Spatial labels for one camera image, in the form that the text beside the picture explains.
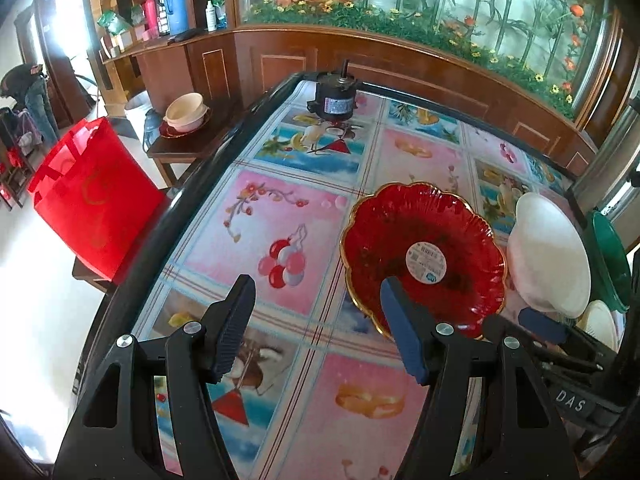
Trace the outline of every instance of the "glass display case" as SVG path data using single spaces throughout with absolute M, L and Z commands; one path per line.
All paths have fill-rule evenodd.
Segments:
M 572 120 L 606 0 L 239 0 L 245 23 L 333 25 L 437 48 Z

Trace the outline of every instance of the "red cloth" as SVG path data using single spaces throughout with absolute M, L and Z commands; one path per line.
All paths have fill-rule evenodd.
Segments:
M 166 200 L 105 118 L 76 124 L 28 190 L 37 213 L 78 258 L 116 284 L 127 253 Z
M 13 147 L 10 150 L 7 150 L 6 154 L 9 156 L 9 163 L 14 168 L 24 168 L 25 167 L 25 163 L 22 160 L 22 157 L 20 156 L 20 153 L 18 153 L 18 148 Z

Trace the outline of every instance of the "metal bolt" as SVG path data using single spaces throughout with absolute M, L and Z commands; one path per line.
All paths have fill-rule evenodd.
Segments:
M 516 348 L 520 348 L 520 342 L 511 336 L 507 336 L 504 338 L 504 345 L 507 348 L 511 348 L 511 350 L 515 350 Z
M 182 329 L 187 334 L 196 334 L 200 331 L 201 328 L 202 328 L 202 325 L 197 321 L 190 321 L 185 326 L 182 327 Z
M 440 335 L 451 335 L 453 334 L 453 327 L 449 323 L 438 323 L 436 332 Z
M 120 348 L 126 348 L 133 343 L 133 338 L 129 334 L 121 335 L 116 341 L 116 345 Z

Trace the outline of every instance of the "blue plastic jug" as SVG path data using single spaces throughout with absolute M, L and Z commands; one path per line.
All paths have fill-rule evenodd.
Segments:
M 187 18 L 187 5 L 185 0 L 164 0 L 164 4 L 171 35 L 175 36 L 188 30 L 189 20 Z

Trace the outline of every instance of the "green basin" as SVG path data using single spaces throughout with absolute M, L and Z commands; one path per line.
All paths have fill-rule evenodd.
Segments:
M 591 301 L 625 313 L 631 300 L 631 271 L 615 229 L 599 211 L 587 215 L 584 247 L 591 267 Z

